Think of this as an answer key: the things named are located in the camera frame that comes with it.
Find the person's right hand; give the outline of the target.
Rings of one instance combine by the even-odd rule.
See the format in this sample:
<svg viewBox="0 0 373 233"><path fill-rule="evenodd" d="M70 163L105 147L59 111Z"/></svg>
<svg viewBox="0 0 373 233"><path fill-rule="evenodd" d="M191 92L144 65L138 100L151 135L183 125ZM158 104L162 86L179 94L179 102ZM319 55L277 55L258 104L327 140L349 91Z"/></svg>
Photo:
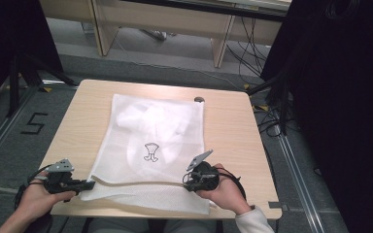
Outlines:
<svg viewBox="0 0 373 233"><path fill-rule="evenodd" d="M226 176L220 176L220 183L216 189L198 190L197 194L201 198L213 201L222 209L232 211L236 216L248 213L252 209L236 183Z"/></svg>

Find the person's left hand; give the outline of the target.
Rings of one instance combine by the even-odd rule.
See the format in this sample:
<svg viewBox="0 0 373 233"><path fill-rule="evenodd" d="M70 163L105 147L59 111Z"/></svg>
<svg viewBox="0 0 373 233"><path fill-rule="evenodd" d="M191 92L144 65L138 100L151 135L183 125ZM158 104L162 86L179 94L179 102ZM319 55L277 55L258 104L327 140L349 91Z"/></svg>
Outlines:
<svg viewBox="0 0 373 233"><path fill-rule="evenodd" d="M50 194L45 189L42 180L33 180L24 190L16 212L20 213L20 216L28 222L33 222L49 212L55 204L68 201L75 195L75 191Z"/></svg>

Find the black tripod stand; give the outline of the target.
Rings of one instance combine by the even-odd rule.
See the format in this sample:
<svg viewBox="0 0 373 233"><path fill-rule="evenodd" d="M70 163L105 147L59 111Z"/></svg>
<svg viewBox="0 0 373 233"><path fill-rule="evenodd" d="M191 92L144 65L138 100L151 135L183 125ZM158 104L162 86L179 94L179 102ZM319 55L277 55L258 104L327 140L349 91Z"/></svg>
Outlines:
<svg viewBox="0 0 373 233"><path fill-rule="evenodd" d="M61 71L57 71L50 65L45 64L42 60L27 53L17 53L11 60L10 65L10 109L8 116L11 117L19 108L19 77L22 77L27 85L39 87L43 84L43 80L39 76L38 71L44 70L58 80L71 85L78 84L64 75Z"/></svg>
<svg viewBox="0 0 373 233"><path fill-rule="evenodd" d="M246 91L246 93L249 96L252 96L253 94L258 93L261 90L266 89L267 87L269 87L270 90L265 100L270 106L275 106L279 108L279 129L281 134L286 136L286 121L288 113L289 95L287 76L284 74L279 74L256 87L250 88Z"/></svg>

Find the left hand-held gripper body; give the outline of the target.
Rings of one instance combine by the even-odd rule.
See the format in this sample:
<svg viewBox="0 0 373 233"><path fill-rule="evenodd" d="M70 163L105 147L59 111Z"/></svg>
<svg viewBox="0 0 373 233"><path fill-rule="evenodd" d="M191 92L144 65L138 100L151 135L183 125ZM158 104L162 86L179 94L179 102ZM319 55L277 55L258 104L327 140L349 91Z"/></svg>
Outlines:
<svg viewBox="0 0 373 233"><path fill-rule="evenodd" d="M57 161L45 169L47 179L44 181L44 187L50 194L74 191L76 194L81 192L79 180L72 179L74 167L71 162L64 158Z"/></svg>

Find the white garment with drawing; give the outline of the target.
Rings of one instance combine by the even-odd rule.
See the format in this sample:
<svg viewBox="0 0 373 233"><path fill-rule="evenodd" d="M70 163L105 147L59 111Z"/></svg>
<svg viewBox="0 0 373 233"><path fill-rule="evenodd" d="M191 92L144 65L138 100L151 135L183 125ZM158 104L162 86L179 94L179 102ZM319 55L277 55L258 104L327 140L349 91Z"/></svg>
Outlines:
<svg viewBox="0 0 373 233"><path fill-rule="evenodd" d="M116 127L132 168L178 171L204 150L199 103L121 96L115 107Z"/></svg>

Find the black curtain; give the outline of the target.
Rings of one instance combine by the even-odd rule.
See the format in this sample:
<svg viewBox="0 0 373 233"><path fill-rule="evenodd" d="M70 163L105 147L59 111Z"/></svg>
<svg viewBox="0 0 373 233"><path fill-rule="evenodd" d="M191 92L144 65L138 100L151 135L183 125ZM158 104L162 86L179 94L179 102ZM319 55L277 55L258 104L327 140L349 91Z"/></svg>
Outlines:
<svg viewBox="0 0 373 233"><path fill-rule="evenodd" d="M33 55L63 73L40 0L0 0L0 87L17 53Z"/></svg>
<svg viewBox="0 0 373 233"><path fill-rule="evenodd" d="M350 233L373 233L373 0L292 0L261 74L293 109Z"/></svg>

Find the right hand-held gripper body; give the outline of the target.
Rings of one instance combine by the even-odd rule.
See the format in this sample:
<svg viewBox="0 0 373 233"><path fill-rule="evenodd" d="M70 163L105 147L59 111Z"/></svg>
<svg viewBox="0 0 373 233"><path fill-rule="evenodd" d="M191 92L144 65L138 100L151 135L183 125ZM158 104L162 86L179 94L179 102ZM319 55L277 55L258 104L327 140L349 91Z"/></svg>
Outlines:
<svg viewBox="0 0 373 233"><path fill-rule="evenodd" d="M209 191L217 188L220 182L220 172L205 161L212 152L212 150L208 150L192 158L186 167L183 184L196 183L198 185L197 191Z"/></svg>

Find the white mesh laundry bag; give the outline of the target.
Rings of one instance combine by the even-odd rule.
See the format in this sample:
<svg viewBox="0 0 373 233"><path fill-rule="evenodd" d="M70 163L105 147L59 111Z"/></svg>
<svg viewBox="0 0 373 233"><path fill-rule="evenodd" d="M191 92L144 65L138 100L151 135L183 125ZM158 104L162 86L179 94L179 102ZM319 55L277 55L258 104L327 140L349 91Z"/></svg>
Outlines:
<svg viewBox="0 0 373 233"><path fill-rule="evenodd" d="M208 214L209 201L183 187L187 167L178 171L169 167L156 171L128 165L124 143L116 127L115 104L121 96L151 99L122 94L113 97L110 123L89 173L95 185L93 190L82 192L81 199L92 201L106 198L123 205L160 211Z"/></svg>

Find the metal floor rail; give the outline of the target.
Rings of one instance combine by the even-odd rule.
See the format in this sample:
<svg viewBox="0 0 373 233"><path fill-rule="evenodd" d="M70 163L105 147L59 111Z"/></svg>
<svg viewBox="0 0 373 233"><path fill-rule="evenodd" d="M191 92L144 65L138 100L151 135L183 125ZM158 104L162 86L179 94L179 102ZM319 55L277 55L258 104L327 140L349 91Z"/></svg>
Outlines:
<svg viewBox="0 0 373 233"><path fill-rule="evenodd" d="M289 172L297 190L300 203L303 207L305 216L309 222L312 233L325 233L322 224L322 218L316 208L316 205L311 197L309 189L303 179L301 171L295 159L292 147L289 144L288 137L282 132L279 126L275 127L278 134L280 147L287 162Z"/></svg>
<svg viewBox="0 0 373 233"><path fill-rule="evenodd" d="M29 87L24 94L21 96L18 107L11 111L11 113L5 117L3 123L0 125L0 148L3 145L6 138L9 136L10 132L18 122L20 115L22 114L25 106L30 101L30 99L37 92L37 87Z"/></svg>

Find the grey tape strip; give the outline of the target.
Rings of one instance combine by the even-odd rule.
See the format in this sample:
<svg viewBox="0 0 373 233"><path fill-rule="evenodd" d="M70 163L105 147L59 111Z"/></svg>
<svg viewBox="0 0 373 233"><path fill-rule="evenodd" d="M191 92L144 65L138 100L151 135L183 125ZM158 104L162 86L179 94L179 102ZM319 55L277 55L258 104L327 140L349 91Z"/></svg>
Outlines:
<svg viewBox="0 0 373 233"><path fill-rule="evenodd" d="M283 212L288 211L288 205L281 202L268 202L270 209L280 209Z"/></svg>

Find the person's legs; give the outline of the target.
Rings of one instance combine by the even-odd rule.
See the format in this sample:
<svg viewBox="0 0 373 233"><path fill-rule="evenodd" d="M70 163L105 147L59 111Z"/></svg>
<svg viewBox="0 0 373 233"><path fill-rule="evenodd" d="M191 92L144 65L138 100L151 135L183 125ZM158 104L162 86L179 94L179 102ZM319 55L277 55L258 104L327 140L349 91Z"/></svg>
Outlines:
<svg viewBox="0 0 373 233"><path fill-rule="evenodd" d="M217 233L216 220L204 219L146 219L93 218L87 233Z"/></svg>

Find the light wooden desk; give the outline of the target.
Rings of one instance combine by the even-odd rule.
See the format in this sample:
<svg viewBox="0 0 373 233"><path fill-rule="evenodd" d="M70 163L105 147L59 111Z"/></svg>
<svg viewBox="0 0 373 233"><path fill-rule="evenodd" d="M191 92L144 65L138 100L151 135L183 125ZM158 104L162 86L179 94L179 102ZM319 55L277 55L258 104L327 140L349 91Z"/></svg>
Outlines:
<svg viewBox="0 0 373 233"><path fill-rule="evenodd" d="M292 0L40 0L46 17L90 23L106 56L120 28L209 38L220 68L229 41L272 45Z"/></svg>

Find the silver object under desk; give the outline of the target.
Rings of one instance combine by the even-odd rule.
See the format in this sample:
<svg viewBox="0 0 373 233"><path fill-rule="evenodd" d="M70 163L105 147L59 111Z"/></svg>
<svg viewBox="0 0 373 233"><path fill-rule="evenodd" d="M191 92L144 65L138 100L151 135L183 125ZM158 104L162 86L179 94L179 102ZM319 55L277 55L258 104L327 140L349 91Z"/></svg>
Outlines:
<svg viewBox="0 0 373 233"><path fill-rule="evenodd" d="M146 35L152 37L153 39L163 42L165 41L169 36L174 37L175 33L167 33L164 31L158 31L158 30L145 30L141 29L141 32L145 33Z"/></svg>

